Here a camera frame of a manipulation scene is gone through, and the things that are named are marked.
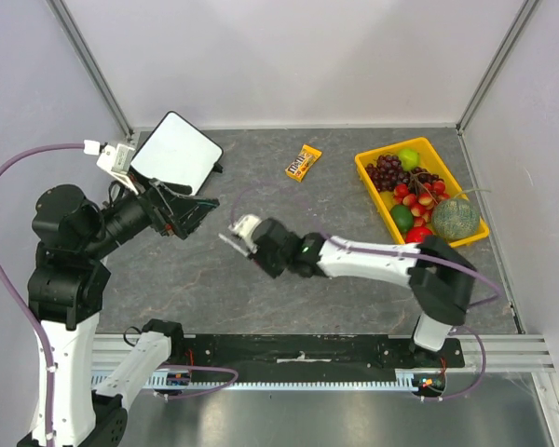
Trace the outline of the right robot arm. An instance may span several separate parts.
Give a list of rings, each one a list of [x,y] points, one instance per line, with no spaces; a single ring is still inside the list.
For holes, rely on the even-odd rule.
[[[430,366],[450,330],[465,322],[476,272],[442,239],[382,245],[308,233],[303,237],[274,218],[242,216],[233,232],[247,257],[269,276],[288,271],[301,278],[353,277],[383,281],[412,292],[421,315],[408,343],[410,360]]]

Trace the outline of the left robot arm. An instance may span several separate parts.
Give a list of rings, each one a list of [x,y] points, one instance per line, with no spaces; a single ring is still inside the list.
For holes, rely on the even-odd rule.
[[[99,208],[73,184],[47,190],[38,198],[32,228],[39,238],[35,270],[28,284],[28,306],[43,334],[47,395],[43,418],[51,424],[20,441],[22,446],[117,446],[129,410],[156,369],[175,366],[186,353],[181,324],[149,320],[136,345],[97,386],[91,384],[92,349],[102,297],[111,277],[105,257],[147,228],[186,239],[216,198],[192,196],[189,187],[148,182]]]

